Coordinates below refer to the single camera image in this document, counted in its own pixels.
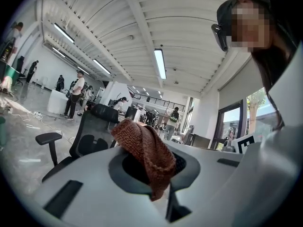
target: fluorescent light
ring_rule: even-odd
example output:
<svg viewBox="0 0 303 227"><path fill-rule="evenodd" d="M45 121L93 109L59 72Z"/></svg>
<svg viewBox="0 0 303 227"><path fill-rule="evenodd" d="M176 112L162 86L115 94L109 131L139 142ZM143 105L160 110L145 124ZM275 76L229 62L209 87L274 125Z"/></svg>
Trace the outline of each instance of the fluorescent light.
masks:
<svg viewBox="0 0 303 227"><path fill-rule="evenodd" d="M163 51L161 49L155 49L154 53L155 53L155 57L156 57L160 77L163 80L165 80L166 79L166 71L165 71L165 65L164 65Z"/></svg>
<svg viewBox="0 0 303 227"><path fill-rule="evenodd" d="M84 71L86 74L88 74L85 70L83 70L81 67L77 66L80 70Z"/></svg>
<svg viewBox="0 0 303 227"><path fill-rule="evenodd" d="M59 55L61 55L62 57L65 57L65 55L63 55L60 51L58 51L56 48L53 47L53 50L56 51Z"/></svg>
<svg viewBox="0 0 303 227"><path fill-rule="evenodd" d="M96 59L93 59L93 61L99 66L101 67L107 74L110 74L110 72L100 64L100 62L98 62Z"/></svg>
<svg viewBox="0 0 303 227"><path fill-rule="evenodd" d="M60 28L59 25L56 23L54 24L54 27L60 31L61 34L63 34L70 42L74 43L75 41L63 30Z"/></svg>

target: woman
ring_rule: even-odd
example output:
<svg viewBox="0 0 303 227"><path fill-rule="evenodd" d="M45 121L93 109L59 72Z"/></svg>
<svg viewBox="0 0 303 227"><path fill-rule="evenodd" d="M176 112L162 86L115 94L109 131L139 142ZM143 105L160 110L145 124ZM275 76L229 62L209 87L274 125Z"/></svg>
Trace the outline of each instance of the woman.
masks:
<svg viewBox="0 0 303 227"><path fill-rule="evenodd" d="M87 104L87 101L89 100L89 97L92 95L91 94L91 91L92 91L93 87L92 86L89 86L84 94L84 97L83 97L83 103L82 103L82 107L81 107L81 110L80 112L77 114L78 116L82 116L82 112L84 112L84 109L85 109L85 106Z"/></svg>
<svg viewBox="0 0 303 227"><path fill-rule="evenodd" d="M114 109L118 110L119 112L124 113L125 111L122 109L123 104L127 102L127 98L126 97L122 97L120 99L118 99L115 103L114 103Z"/></svg>
<svg viewBox="0 0 303 227"><path fill-rule="evenodd" d="M283 74L298 42L290 37L269 5L261 0L228 0L218 8L217 20L227 42L251 52L267 97L276 110L276 129L280 129L282 118L268 92Z"/></svg>
<svg viewBox="0 0 303 227"><path fill-rule="evenodd" d="M35 71L37 70L37 64L39 63L39 61L35 61L33 62L33 64L30 66L29 70L28 70L28 74L27 74L27 83L30 82L30 80L32 79Z"/></svg>

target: black mesh chair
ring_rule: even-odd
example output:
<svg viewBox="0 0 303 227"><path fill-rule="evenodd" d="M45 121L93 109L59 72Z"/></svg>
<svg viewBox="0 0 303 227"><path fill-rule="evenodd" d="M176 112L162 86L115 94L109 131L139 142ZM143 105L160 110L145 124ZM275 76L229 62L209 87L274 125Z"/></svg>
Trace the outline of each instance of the black mesh chair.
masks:
<svg viewBox="0 0 303 227"><path fill-rule="evenodd" d="M61 139L62 135L52 132L36 136L39 145L49 144L54 165L42 182L79 157L110 148L111 144L115 142L110 131L118 123L118 115L117 110L101 104L95 105L91 111L86 111L82 116L75 141L70 148L71 156L60 163L57 162L55 141Z"/></svg>

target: window frame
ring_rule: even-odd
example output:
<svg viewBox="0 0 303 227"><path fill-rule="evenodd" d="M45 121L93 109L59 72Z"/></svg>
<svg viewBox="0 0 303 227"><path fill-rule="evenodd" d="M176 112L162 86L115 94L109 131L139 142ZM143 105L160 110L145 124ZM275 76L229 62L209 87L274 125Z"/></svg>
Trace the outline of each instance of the window frame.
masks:
<svg viewBox="0 0 303 227"><path fill-rule="evenodd" d="M224 113L240 108L240 116L239 116L239 126L238 126L238 132L237 132L237 139L244 136L245 130L246 130L246 118L247 118L247 101L246 99L242 99L232 105L229 105L225 108L222 108L218 111L218 118L217 118L217 124L214 131L214 137L212 144L210 146L210 149L217 149L218 143L224 144L225 139L219 138L219 136L222 134L223 130L223 119L224 119Z"/></svg>

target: gray floor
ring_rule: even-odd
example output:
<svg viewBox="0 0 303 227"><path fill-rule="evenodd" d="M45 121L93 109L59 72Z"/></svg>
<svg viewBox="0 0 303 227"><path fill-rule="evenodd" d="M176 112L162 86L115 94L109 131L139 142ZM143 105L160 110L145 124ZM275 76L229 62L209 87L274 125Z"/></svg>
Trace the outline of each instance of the gray floor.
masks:
<svg viewBox="0 0 303 227"><path fill-rule="evenodd" d="M6 110L3 112L4 115L1 115L6 119L7 144L0 148L0 163L9 183L17 191L30 196L39 187L42 178L53 168L48 145L38 145L35 137L46 132L62 131L63 138L56 141L58 162L60 162L69 156L71 142L74 139L72 137L76 136L81 117L75 113L74 120L69 121L47 112L51 92L34 84L14 86L12 92L17 97L8 97L0 93L0 106L11 106L13 109L12 114ZM24 112L25 109L48 116L43 115L42 120L39 120L33 114ZM166 213L168 196L167 189L161 199L153 202L163 217Z"/></svg>

